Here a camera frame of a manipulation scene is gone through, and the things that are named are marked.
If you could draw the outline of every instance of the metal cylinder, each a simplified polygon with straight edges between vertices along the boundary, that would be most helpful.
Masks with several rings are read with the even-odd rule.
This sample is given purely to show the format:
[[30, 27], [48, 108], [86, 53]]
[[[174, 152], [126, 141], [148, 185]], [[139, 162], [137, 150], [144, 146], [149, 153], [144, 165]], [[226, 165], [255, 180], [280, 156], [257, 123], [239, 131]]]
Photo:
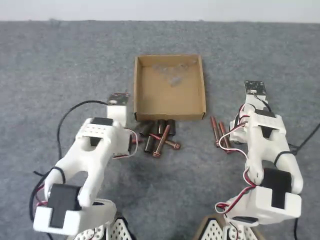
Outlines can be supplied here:
[[157, 121], [157, 134], [159, 136], [162, 136], [165, 132], [165, 127], [166, 127], [166, 121], [163, 119], [160, 119]]
[[154, 124], [155, 124], [154, 121], [147, 121], [145, 125], [142, 127], [141, 131], [139, 131], [140, 135], [143, 137], [148, 137]]
[[168, 121], [166, 121], [166, 124], [170, 125], [170, 131], [168, 135], [171, 137], [176, 135], [176, 121], [173, 119], [169, 119]]
[[152, 154], [155, 148], [156, 139], [152, 136], [148, 137], [148, 140], [145, 142], [144, 152], [147, 154]]
[[168, 133], [170, 131], [170, 125], [167, 125], [165, 127], [165, 130], [163, 132], [163, 135], [159, 141], [158, 147], [156, 148], [156, 150], [153, 152], [152, 156], [154, 156], [155, 158], [159, 158], [161, 156], [161, 149], [164, 146], [164, 143], [167, 139]]

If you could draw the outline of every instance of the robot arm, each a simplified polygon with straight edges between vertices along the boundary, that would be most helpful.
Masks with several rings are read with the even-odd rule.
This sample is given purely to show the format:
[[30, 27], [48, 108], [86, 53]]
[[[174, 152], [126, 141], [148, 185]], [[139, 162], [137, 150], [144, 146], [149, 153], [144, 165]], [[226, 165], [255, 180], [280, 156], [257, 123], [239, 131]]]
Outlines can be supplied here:
[[[230, 129], [230, 141], [247, 143], [247, 176], [255, 187], [246, 192], [228, 211], [227, 220], [238, 226], [274, 224], [301, 215], [303, 178], [296, 157], [290, 152], [281, 116], [265, 108], [263, 82], [247, 81], [246, 101]], [[263, 168], [262, 161], [275, 168]], [[227, 201], [231, 205], [239, 196]]]
[[[109, 118], [84, 122], [69, 151], [45, 179], [47, 205], [36, 208], [36, 231], [71, 236], [114, 220], [116, 205], [96, 197], [110, 158], [130, 155], [131, 131], [124, 128], [125, 106], [108, 105], [107, 110]], [[87, 172], [82, 187], [64, 184], [78, 172]]]

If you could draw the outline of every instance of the cardboard box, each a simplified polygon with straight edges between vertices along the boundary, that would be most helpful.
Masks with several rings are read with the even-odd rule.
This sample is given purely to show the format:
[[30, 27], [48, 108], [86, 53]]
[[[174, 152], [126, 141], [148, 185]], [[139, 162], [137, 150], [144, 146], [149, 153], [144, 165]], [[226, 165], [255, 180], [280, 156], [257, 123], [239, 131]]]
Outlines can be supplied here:
[[137, 56], [133, 101], [137, 121], [203, 119], [206, 96], [201, 56]]

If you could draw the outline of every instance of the metal screw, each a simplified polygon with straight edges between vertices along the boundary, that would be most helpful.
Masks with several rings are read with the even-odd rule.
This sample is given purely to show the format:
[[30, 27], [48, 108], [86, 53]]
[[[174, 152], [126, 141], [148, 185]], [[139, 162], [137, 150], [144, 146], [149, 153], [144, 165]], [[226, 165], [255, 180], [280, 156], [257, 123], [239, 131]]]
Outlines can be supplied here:
[[155, 158], [160, 158], [161, 156], [161, 149], [164, 146], [164, 143], [166, 141], [166, 138], [168, 136], [168, 133], [170, 131], [170, 125], [167, 125], [165, 127], [164, 133], [159, 141], [158, 147], [156, 148], [156, 150], [153, 152], [152, 156], [154, 156]]
[[[219, 127], [220, 127], [220, 130], [221, 130], [222, 136], [225, 135], [226, 134], [226, 129], [225, 129], [225, 125], [224, 125], [224, 123], [222, 121], [219, 122]], [[231, 148], [231, 143], [229, 141], [229, 138], [227, 136], [225, 136], [223, 139], [224, 139], [226, 148], [230, 149]]]
[[[157, 140], [161, 140], [161, 137], [160, 136], [157, 136], [153, 133], [149, 133], [149, 135]], [[165, 144], [168, 144], [170, 145], [171, 147], [173, 147], [174, 150], [179, 150], [181, 145], [175, 141], [170, 141], [170, 140], [165, 140], [164, 141]]]
[[210, 117], [210, 121], [211, 121], [211, 125], [212, 125], [212, 130], [213, 130], [213, 133], [214, 133], [215, 146], [216, 146], [217, 148], [219, 148], [219, 139], [220, 139], [220, 136], [219, 136], [218, 126], [217, 126], [217, 122], [216, 122], [215, 117], [214, 117], [214, 116], [211, 116], [211, 117]]

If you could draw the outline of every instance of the copper bolt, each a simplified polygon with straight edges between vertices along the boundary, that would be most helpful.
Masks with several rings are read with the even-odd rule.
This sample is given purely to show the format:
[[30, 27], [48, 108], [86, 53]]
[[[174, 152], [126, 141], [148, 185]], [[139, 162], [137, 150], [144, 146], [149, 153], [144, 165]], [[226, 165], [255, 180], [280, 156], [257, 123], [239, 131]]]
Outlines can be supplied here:
[[169, 131], [170, 131], [170, 125], [167, 125], [167, 126], [165, 127], [165, 130], [164, 130], [164, 132], [163, 132], [163, 135], [162, 135], [162, 137], [161, 137], [161, 139], [160, 139], [160, 141], [159, 141], [158, 147], [156, 148], [156, 150], [155, 150], [155, 151], [153, 152], [153, 154], [152, 154], [152, 156], [154, 156], [155, 158], [160, 158], [160, 156], [161, 156], [161, 149], [162, 149], [162, 147], [164, 146], [164, 143], [165, 143], [165, 141], [166, 141], [166, 138], [167, 138], [167, 136], [168, 136]]
[[[157, 140], [161, 140], [160, 136], [157, 136], [153, 133], [149, 133], [149, 135]], [[170, 145], [174, 150], [179, 150], [181, 147], [181, 145], [175, 141], [165, 140], [164, 143]]]
[[[219, 133], [219, 139], [218, 139], [217, 145], [218, 145], [218, 148], [220, 148], [219, 140], [220, 140], [220, 138], [223, 136], [223, 133], [222, 133], [220, 127], [218, 127], [218, 133]], [[224, 139], [224, 138], [221, 140], [221, 146], [224, 147], [224, 148], [226, 147], [226, 142], [225, 142], [225, 139]]]
[[[225, 129], [225, 125], [224, 125], [224, 123], [222, 121], [219, 122], [219, 128], [221, 130], [222, 136], [225, 135], [226, 134], [226, 129]], [[227, 136], [225, 136], [223, 139], [224, 139], [226, 148], [230, 149], [231, 148], [231, 143], [229, 141], [229, 138]]]
[[217, 148], [219, 148], [219, 130], [218, 130], [218, 126], [217, 126], [217, 122], [216, 122], [216, 118], [214, 116], [210, 117], [210, 121], [211, 121], [211, 125], [212, 125], [212, 130], [214, 133], [214, 138], [215, 138], [215, 146]]

